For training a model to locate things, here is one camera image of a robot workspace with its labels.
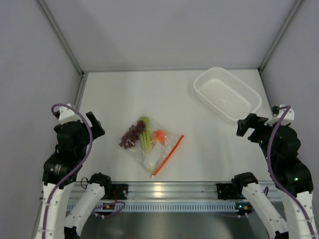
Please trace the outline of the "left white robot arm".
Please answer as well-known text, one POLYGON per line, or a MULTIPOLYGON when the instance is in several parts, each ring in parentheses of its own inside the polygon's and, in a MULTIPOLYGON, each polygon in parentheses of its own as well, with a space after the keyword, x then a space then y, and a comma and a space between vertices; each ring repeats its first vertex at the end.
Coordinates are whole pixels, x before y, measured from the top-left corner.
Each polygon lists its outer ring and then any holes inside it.
POLYGON ((85 192, 70 213, 67 206, 77 173, 87 158, 93 140, 105 134, 92 112, 83 116, 61 107, 55 126, 58 144, 44 164, 43 203, 36 232, 37 239, 78 239, 83 227, 101 199, 112 195, 111 178, 102 173, 91 176, 85 192))

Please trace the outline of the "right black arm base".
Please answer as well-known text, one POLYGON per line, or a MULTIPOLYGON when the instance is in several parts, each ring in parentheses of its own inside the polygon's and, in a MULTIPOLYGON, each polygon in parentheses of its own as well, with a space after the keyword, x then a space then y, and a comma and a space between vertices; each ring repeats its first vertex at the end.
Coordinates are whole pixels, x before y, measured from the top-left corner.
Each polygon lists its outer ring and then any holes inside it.
POLYGON ((217 197, 220 200, 236 199, 237 195, 231 183, 218 183, 216 184, 217 197))

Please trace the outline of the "clear zip top bag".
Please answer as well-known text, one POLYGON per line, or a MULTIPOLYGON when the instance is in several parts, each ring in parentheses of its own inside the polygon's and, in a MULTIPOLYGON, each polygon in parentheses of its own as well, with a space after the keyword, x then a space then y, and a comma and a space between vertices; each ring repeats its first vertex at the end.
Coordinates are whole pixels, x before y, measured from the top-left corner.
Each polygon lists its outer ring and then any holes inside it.
POLYGON ((150 117, 141 116, 121 136, 119 147, 155 178, 183 138, 183 134, 173 133, 150 117))

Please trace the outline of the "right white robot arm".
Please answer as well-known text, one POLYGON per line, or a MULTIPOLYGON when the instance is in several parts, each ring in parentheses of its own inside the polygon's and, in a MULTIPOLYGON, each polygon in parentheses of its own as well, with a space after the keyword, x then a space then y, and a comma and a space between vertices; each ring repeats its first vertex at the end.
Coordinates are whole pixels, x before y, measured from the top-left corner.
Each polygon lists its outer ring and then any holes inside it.
POLYGON ((233 193, 245 198, 262 221, 271 239, 317 239, 313 214, 313 182, 309 169, 298 159, 301 142, 297 133, 282 124, 280 118, 273 126, 267 118, 249 114, 238 121, 237 136, 253 132, 248 140, 257 143, 266 159, 268 172, 278 189, 285 215, 281 216, 251 172, 234 176, 233 193))

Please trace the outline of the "green fake scallion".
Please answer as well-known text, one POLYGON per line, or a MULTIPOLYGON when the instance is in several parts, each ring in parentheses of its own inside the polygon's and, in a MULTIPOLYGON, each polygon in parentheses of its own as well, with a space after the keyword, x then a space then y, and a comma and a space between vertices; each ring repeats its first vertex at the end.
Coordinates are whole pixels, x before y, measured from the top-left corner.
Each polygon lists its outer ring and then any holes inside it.
POLYGON ((150 131, 150 122, 148 117, 141 117, 140 120, 143 120, 146 123, 146 130, 143 132, 141 136, 141 146, 145 155, 145 159, 143 161, 144 167, 148 171, 155 171, 157 167, 157 162, 160 158, 161 154, 161 147, 153 146, 152 140, 151 140, 151 131, 150 131))

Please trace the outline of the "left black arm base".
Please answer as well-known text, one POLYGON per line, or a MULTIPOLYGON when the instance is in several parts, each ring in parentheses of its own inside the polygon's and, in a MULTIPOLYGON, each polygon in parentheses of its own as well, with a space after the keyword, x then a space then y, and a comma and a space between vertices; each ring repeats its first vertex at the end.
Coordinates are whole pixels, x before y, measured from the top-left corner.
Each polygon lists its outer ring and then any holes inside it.
POLYGON ((128 184, 113 184, 108 199, 114 201, 126 200, 128 188, 128 184))

